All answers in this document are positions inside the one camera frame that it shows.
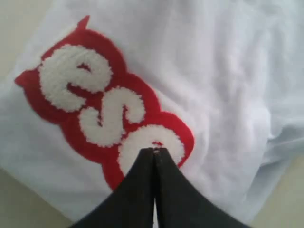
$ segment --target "red outline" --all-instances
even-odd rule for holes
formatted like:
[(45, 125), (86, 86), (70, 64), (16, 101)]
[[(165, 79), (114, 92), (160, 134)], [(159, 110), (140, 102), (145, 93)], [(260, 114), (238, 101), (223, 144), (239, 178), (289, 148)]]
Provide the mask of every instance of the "red outline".
[[(93, 49), (104, 56), (108, 59), (113, 71), (110, 85), (106, 88), (106, 91), (118, 86), (135, 91), (142, 96), (146, 110), (145, 119), (140, 124), (130, 124), (126, 118), (123, 117), (124, 128), (127, 132), (123, 138), (126, 138), (130, 132), (136, 131), (139, 127), (149, 124), (158, 124), (171, 129), (179, 136), (184, 144), (185, 155), (178, 164), (179, 167), (182, 166), (190, 156), (194, 146), (194, 137), (190, 129), (176, 115), (161, 111), (160, 104), (154, 91), (139, 77), (127, 73), (125, 61), (119, 50), (117, 50), (109, 39), (94, 31), (87, 30), (86, 26), (88, 21), (89, 16), (82, 19), (78, 23), (75, 31), (48, 50), (41, 57), (41, 61), (50, 57), (56, 49), (61, 48), (65, 44), (82, 45), (85, 48)], [(101, 148), (87, 142), (79, 126), (78, 117), (80, 110), (67, 113), (55, 108), (44, 98), (40, 90), (38, 67), (35, 70), (23, 72), (16, 78), (15, 82), (24, 88), (27, 100), (36, 113), (43, 119), (60, 125), (66, 140), (75, 151), (85, 158), (102, 165), (106, 181), (112, 189), (115, 189), (124, 178), (117, 162), (119, 145), (115, 145), (111, 148)], [(96, 110), (101, 110), (103, 93), (93, 95), (78, 87), (71, 86), (68, 86), (68, 89), (78, 96), (87, 99), (86, 105), (82, 108), (94, 107)]]

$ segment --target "table surface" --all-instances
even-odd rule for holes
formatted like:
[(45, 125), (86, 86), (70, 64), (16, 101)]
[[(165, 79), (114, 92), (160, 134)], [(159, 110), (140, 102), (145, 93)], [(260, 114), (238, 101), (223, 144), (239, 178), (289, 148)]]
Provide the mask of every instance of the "table surface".
[[(0, 1), (0, 69), (2, 80), (44, 17), (52, 0)], [(304, 224), (304, 158), (294, 160), (264, 208), (255, 228), (302, 228)], [(0, 170), (0, 226), (64, 228), (70, 221), (38, 195)]]

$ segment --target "white t-shirt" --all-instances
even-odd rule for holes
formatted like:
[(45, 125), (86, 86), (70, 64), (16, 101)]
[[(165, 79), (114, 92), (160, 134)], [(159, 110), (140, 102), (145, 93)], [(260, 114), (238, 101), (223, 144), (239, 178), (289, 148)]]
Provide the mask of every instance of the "white t-shirt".
[(0, 167), (77, 220), (164, 146), (250, 221), (303, 145), (303, 7), (55, 1), (0, 85)]

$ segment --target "embroidered logo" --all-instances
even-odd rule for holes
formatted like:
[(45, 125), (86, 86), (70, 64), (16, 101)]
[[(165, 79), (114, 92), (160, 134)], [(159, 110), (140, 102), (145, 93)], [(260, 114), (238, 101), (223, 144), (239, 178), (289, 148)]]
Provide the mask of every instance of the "embroidered logo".
[(154, 91), (128, 73), (113, 43), (86, 29), (89, 17), (18, 76), (33, 110), (58, 124), (71, 147), (102, 165), (115, 189), (141, 148), (166, 147), (180, 167), (194, 137), (176, 115), (163, 112)]

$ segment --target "white fabric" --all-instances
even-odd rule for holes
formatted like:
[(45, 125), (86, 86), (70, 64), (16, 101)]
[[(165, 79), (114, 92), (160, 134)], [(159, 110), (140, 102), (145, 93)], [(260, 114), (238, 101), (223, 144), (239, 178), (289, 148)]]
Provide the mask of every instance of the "white fabric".
[[(88, 28), (111, 39), (162, 110), (192, 130), (184, 175), (227, 213), (251, 220), (279, 177), (265, 183), (259, 169), (303, 145), (303, 7), (301, 0), (56, 1), (0, 87), (0, 166), (72, 220), (111, 192), (100, 165), (73, 151), (13, 82), (90, 15)], [(248, 198), (258, 206), (250, 209)]]

